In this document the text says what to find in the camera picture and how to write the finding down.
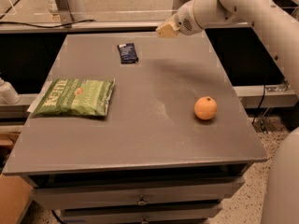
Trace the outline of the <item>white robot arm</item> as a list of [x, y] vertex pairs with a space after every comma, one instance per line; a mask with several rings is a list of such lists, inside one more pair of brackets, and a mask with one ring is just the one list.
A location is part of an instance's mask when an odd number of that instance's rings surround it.
[[[299, 21], [273, 0], [191, 0], [156, 29], [160, 37], [194, 35], [246, 22], [299, 96]], [[299, 224], [299, 128], [282, 141], [271, 164], [261, 224]]]

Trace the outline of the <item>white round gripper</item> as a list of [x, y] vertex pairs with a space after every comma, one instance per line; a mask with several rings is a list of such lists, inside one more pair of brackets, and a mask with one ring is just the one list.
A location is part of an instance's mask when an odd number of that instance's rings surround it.
[[162, 22], [156, 29], [161, 38], [174, 38], [178, 32], [184, 35], [195, 35], [203, 28], [197, 23], [193, 12], [194, 1], [189, 1], [181, 6], [175, 16]]

